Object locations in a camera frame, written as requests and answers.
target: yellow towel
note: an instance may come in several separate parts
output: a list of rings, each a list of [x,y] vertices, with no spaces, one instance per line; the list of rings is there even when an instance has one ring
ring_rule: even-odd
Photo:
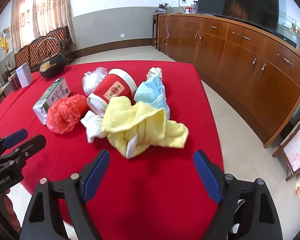
[[[150,145],[183,148],[189,134],[184,124],[166,120],[163,108],[156,109],[144,102],[132,106],[127,97],[110,99],[101,131],[109,133],[109,143],[123,157],[126,157],[128,142],[138,134],[131,158],[144,152]]]

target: tiled floor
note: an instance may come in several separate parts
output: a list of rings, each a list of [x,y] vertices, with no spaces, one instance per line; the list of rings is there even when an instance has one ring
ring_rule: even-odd
[[[82,57],[75,60],[73,64],[108,60],[173,61],[153,47],[136,47]],[[215,118],[225,171],[234,174],[238,179],[254,181],[260,177],[266,181],[279,214],[283,239],[292,240],[300,230],[300,196],[295,193],[295,179],[286,182],[286,167],[281,165],[277,158],[271,156],[278,148],[279,142],[264,149],[257,135],[239,114],[213,89],[202,84]],[[18,184],[11,189],[10,198],[19,220],[23,221],[31,198],[30,194],[21,184]],[[76,239],[71,227],[67,226],[67,231],[72,240]]]

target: television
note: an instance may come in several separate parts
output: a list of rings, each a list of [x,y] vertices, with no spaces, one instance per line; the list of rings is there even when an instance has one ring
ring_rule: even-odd
[[[239,20],[273,32],[278,27],[279,0],[198,0],[197,12]]]

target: gold decoration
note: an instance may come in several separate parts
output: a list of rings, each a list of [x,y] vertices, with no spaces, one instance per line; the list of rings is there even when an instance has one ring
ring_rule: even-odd
[[[55,63],[55,64],[50,64],[50,61],[47,61],[47,62],[41,64],[41,66],[40,66],[40,72],[46,71],[46,70],[48,70],[49,68],[55,66],[56,64],[57,64],[57,63]]]
[[[6,41],[6,38],[1,37],[0,46],[3,48],[4,53],[8,53],[9,44]]]

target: electrical cord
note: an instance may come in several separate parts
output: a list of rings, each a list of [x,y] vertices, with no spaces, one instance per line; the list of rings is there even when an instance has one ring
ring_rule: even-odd
[[[181,0],[178,1],[179,7],[178,7],[176,10],[174,10],[173,12],[169,13],[168,16],[166,17],[165,27],[166,27],[167,37],[165,37],[164,39],[162,39],[162,44],[166,46],[166,55],[167,55],[169,58],[171,58],[171,57],[168,55],[168,50],[167,50],[167,46],[168,46],[168,38],[169,38],[169,36],[170,36],[169,30],[168,30],[168,28],[169,28],[169,16],[170,16],[172,13],[174,13],[174,12],[176,12],[176,11],[179,10],[179,8],[181,7],[181,6],[180,6],[180,1],[181,1]]]

